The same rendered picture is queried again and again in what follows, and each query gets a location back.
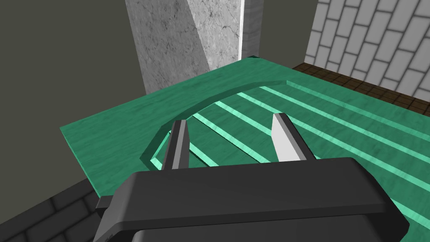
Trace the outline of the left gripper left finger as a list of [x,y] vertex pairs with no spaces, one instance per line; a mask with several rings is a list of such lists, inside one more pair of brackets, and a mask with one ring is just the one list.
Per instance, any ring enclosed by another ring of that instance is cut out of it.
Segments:
[[189,168],[189,128],[186,120],[173,123],[162,170]]

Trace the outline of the grey marble pillar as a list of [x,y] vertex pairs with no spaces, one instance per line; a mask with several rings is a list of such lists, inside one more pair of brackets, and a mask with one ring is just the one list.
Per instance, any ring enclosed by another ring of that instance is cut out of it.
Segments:
[[259,54],[264,0],[125,0],[147,94]]

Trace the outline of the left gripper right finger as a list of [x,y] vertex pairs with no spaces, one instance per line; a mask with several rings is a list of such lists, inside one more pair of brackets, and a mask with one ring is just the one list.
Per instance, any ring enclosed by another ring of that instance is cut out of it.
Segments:
[[316,159],[285,113],[273,114],[271,138],[280,162]]

